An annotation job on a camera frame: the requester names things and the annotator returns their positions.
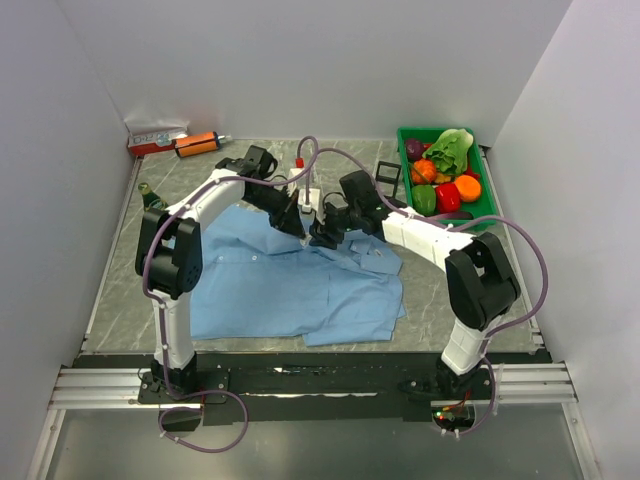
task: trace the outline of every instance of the white wall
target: white wall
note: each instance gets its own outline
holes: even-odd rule
[[[80,347],[132,162],[53,0],[3,3],[0,64],[0,476],[14,479]]]
[[[493,144],[570,0],[58,0],[133,131]]]
[[[640,465],[639,45],[637,0],[573,2],[490,155],[549,263],[545,341],[569,365],[605,478],[625,480]]]

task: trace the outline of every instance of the lettuce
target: lettuce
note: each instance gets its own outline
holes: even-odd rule
[[[473,145],[473,135],[464,129],[452,128],[422,155],[430,158],[439,172],[445,175],[462,175],[467,170],[467,152]]]

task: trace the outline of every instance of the marble tabletop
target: marble tabletop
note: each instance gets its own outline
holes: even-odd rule
[[[147,182],[167,202],[175,203],[200,185],[218,161],[225,157],[244,157],[252,144],[267,148],[280,162],[277,173],[286,174],[293,166],[297,143],[294,140],[236,140],[218,152],[183,160],[173,152],[149,155],[142,162],[136,184]],[[321,142],[321,147],[326,146],[348,151],[372,170],[380,160],[400,163],[397,145],[393,141]],[[305,156],[309,157],[308,148],[305,148]],[[339,190],[339,178],[356,168],[347,159],[327,153],[319,157],[316,163],[315,178],[325,192]],[[405,198],[402,186],[398,198]],[[85,343],[88,353],[152,352],[155,348],[151,302],[142,294],[141,279],[136,275],[133,265],[142,213],[142,199],[134,190],[118,232],[116,249]],[[513,251],[506,240],[504,227],[492,225],[489,231],[501,239],[513,262]],[[399,247],[394,247],[394,251],[404,261],[400,278],[404,285],[403,302],[407,315],[398,319],[391,341],[306,347],[301,337],[226,338],[196,341],[195,347],[200,351],[235,352],[441,351],[449,339],[454,322],[446,278],[437,267],[418,255]],[[524,312],[525,304],[520,298],[506,315],[506,320],[517,318]],[[491,351],[500,352],[533,352],[537,348],[528,322],[496,335],[489,347]]]

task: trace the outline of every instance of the green bottle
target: green bottle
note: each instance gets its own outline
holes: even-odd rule
[[[142,195],[142,203],[145,211],[150,208],[157,208],[158,210],[166,210],[169,208],[169,204],[162,200],[157,193],[151,190],[148,183],[143,182],[138,184],[138,191]]]

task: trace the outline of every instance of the green basket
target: green basket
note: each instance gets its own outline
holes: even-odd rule
[[[404,185],[407,189],[407,203],[413,207],[413,198],[411,198],[411,187],[413,182],[411,181],[411,175],[409,174],[409,159],[407,158],[407,152],[404,148],[405,140],[409,138],[415,138],[422,143],[435,143],[440,135],[447,130],[447,128],[417,128],[417,127],[400,127],[398,129],[398,151],[400,152],[400,160],[402,163],[402,174],[404,176]],[[470,128],[465,128],[471,135],[473,131]],[[498,208],[493,199],[493,191],[487,178],[487,171],[484,168],[484,162],[480,156],[480,150],[478,144],[473,141],[473,145],[469,149],[469,162],[471,163],[471,169],[480,174],[480,183],[482,184],[482,195],[478,200],[473,203],[463,203],[460,207],[460,211],[469,212],[473,215],[473,218],[482,217],[484,215],[497,215]],[[463,225],[469,220],[442,220],[444,224]],[[489,225],[494,224],[493,221],[483,222],[476,225],[471,230],[485,230]]]

